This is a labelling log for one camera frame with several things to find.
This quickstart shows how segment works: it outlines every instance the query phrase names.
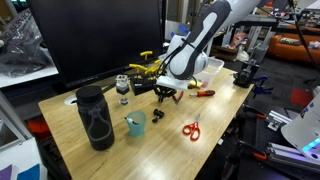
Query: red scissors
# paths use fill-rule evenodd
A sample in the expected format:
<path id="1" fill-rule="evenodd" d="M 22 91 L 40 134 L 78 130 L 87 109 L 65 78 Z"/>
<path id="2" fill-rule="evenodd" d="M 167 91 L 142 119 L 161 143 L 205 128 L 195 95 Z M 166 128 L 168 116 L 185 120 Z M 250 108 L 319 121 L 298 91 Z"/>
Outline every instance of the red scissors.
<path id="1" fill-rule="evenodd" d="M 185 125 L 182 129 L 182 133 L 185 135 L 190 135 L 190 139 L 192 141 L 196 141 L 200 137 L 200 128 L 199 128 L 199 120 L 200 120 L 200 114 L 196 117 L 194 120 L 194 123 Z"/>

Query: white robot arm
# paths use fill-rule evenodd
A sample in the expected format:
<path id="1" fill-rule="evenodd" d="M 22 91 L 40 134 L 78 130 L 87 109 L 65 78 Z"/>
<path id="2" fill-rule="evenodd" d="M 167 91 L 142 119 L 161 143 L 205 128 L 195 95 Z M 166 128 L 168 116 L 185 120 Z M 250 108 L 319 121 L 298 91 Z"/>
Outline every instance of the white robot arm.
<path id="1" fill-rule="evenodd" d="M 188 82 L 194 74 L 204 70 L 208 57 L 203 53 L 216 32 L 245 18 L 260 0 L 217 0 L 208 7 L 196 21 L 194 29 L 186 39 L 173 38 L 175 49 L 163 65 L 163 73 L 157 85 L 173 89 L 187 90 Z"/>

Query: black bottle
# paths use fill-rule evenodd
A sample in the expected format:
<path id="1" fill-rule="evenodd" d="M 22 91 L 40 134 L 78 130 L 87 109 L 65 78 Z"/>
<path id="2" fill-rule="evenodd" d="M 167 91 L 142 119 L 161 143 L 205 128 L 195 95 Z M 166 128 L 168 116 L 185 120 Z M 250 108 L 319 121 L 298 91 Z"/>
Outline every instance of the black bottle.
<path id="1" fill-rule="evenodd" d="M 114 142 L 108 104 L 98 86 L 86 86 L 76 92 L 78 111 L 93 149 L 101 151 Z"/>

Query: wooden table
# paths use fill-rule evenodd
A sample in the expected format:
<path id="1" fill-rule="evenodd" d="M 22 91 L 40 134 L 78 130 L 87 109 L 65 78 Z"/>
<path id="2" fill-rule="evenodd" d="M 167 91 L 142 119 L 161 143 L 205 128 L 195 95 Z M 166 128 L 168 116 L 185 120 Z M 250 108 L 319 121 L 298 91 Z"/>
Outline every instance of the wooden table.
<path id="1" fill-rule="evenodd" d="M 190 97 L 197 89 L 185 92 L 179 105 L 166 98 L 161 105 L 153 91 L 134 96 L 120 105 L 115 89 L 105 93 L 115 134 L 114 144 L 105 151 L 92 149 L 82 125 L 77 106 L 67 106 L 68 92 L 39 103 L 52 136 L 73 179 L 194 179 L 216 146 L 232 118 L 249 94 L 250 88 L 233 84 L 234 73 L 222 68 L 210 89 L 213 97 Z M 165 116 L 152 123 L 153 110 Z M 124 117 L 140 110 L 147 116 L 145 135 L 129 136 Z M 182 134 L 182 127 L 201 114 L 201 136 L 192 142 Z"/>

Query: teal cup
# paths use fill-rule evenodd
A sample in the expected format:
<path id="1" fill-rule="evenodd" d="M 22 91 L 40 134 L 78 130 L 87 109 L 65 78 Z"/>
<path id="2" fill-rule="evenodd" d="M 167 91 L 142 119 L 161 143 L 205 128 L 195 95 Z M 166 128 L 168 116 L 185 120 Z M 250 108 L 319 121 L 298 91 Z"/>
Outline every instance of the teal cup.
<path id="1" fill-rule="evenodd" d="M 144 112 L 133 111 L 128 114 L 126 121 L 130 136 L 139 137 L 144 134 L 144 126 L 146 124 L 146 114 Z"/>

